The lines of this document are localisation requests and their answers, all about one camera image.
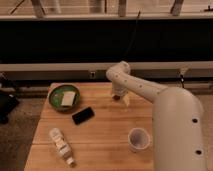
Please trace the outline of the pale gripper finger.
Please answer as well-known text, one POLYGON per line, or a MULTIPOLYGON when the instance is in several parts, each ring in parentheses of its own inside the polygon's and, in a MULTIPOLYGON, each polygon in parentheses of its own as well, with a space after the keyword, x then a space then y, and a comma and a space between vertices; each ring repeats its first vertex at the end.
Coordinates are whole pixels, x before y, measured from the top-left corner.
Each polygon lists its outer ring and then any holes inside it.
POLYGON ((129 98, 129 95, 126 94, 125 96, 123 96, 122 98, 124 104, 128 107, 130 105, 130 98, 129 98))

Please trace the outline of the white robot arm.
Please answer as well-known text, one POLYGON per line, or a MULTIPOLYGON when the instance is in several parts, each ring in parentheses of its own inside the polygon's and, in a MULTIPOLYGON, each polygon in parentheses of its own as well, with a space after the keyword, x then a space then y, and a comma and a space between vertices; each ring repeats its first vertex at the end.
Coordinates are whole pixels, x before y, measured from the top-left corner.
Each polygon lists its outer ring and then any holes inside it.
POLYGON ((154 171, 207 171, 200 100, 182 87, 168 87, 130 75, 130 66, 121 61, 106 71, 112 92, 127 91, 153 104, 154 171))

